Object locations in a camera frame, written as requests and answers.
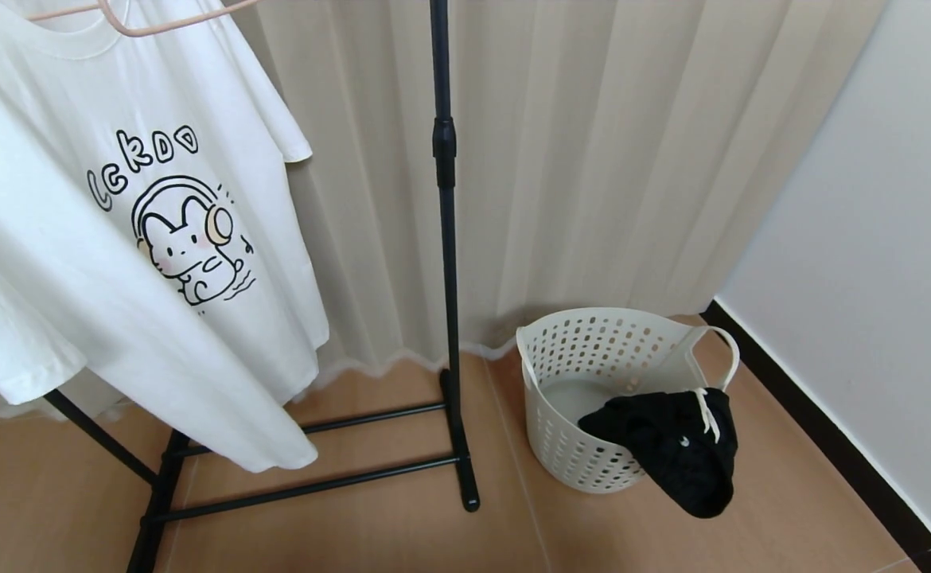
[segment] shirt sleeve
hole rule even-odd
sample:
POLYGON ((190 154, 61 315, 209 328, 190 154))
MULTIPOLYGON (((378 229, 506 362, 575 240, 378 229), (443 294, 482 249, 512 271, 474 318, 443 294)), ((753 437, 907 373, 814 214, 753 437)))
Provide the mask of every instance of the shirt sleeve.
MULTIPOLYGON (((221 10, 221 0, 200 0, 205 11, 221 10)), ((301 128, 292 117, 285 102, 278 95, 254 50, 247 43, 236 22, 225 16, 212 21, 215 35, 226 48, 236 71, 246 84, 261 119, 271 133, 286 163, 295 163, 310 158, 313 151, 301 128)))
POLYGON ((84 363, 84 355, 0 276, 2 398, 14 405, 40 398, 80 372, 84 363))

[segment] black garment rack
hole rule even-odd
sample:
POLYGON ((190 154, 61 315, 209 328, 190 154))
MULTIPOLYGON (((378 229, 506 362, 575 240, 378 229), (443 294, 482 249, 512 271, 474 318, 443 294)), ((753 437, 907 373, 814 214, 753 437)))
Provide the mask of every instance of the black garment rack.
POLYGON ((237 497, 233 500, 217 503, 194 505, 190 508, 172 510, 172 497, 179 480, 182 462, 189 456, 207 454, 204 446, 192 446, 188 436, 173 429, 168 446, 161 458, 161 467, 156 472, 144 462, 139 461, 121 443, 99 427, 94 420, 84 414, 79 407, 70 402, 62 392, 51 391, 45 399, 73 421, 80 429, 87 432, 95 442, 112 453, 125 466, 134 471, 141 479, 150 483, 150 501, 144 517, 139 523, 137 543, 130 558, 128 572, 150 572, 154 569, 161 545, 165 524, 170 521, 200 517, 212 513, 236 510, 248 505, 266 504, 268 501, 286 500, 288 497, 305 496, 307 493, 324 492, 327 489, 355 485, 366 481, 405 473, 455 464, 458 473, 458 487, 462 494, 465 510, 475 512, 480 508, 480 494, 477 491, 476 478, 473 475, 473 462, 469 459, 469 446, 466 443, 466 429, 462 425, 461 385, 459 384, 458 366, 458 277, 455 271, 455 127, 451 118, 451 84, 450 66, 448 65, 448 7, 447 0, 430 0, 430 43, 433 45, 434 58, 434 99, 436 116, 434 119, 433 146, 437 163, 437 186, 441 204, 441 244, 444 259, 444 303, 447 312, 448 327, 448 368, 440 373, 439 383, 443 400, 441 402, 423 403, 423 405, 403 407, 364 414, 352 418, 342 418, 303 427, 308 433, 331 431, 357 424, 377 422, 444 410, 451 434, 451 454, 430 460, 390 466, 378 470, 325 479, 306 485, 287 487, 277 492, 257 493, 252 496, 237 497))

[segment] white drawstring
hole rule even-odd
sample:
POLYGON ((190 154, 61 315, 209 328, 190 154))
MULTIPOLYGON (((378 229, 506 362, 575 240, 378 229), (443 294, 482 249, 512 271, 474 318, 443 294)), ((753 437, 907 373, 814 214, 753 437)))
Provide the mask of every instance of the white drawstring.
POLYGON ((720 443, 720 428, 717 427, 717 419, 713 417, 713 412, 706 404, 706 388, 694 389, 695 398, 699 401, 699 413, 703 415, 703 433, 713 431, 713 443, 720 443))

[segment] headphones drawing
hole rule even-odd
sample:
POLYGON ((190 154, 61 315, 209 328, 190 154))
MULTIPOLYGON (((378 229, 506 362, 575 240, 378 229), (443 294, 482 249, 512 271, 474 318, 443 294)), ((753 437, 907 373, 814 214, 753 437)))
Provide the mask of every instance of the headphones drawing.
POLYGON ((150 240, 146 236, 145 219, 157 214, 164 220, 165 213, 172 213, 172 219, 182 217, 182 205, 189 200, 196 200, 207 210, 204 230, 211 243, 221 247, 222 244, 232 239, 232 215, 216 204, 218 196, 215 192, 211 191, 211 188, 200 179, 189 177, 189 175, 170 175, 150 184, 149 188, 137 198, 134 210, 132 210, 131 219, 134 236, 137 238, 137 248, 148 259, 150 258, 150 240), (161 205, 165 203, 167 203, 166 208, 161 208, 161 205))

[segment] t-shirt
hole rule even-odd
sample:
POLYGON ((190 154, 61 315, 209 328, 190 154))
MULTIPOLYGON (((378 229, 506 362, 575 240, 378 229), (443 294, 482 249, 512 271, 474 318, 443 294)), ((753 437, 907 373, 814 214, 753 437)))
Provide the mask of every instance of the t-shirt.
MULTIPOLYGON (((1 394, 36 399, 84 357, 247 470, 309 464, 279 404, 328 337, 284 170, 310 146, 250 46, 227 16, 134 39, 17 4, 0 2, 1 394)), ((221 7, 111 4, 130 28, 221 7)))

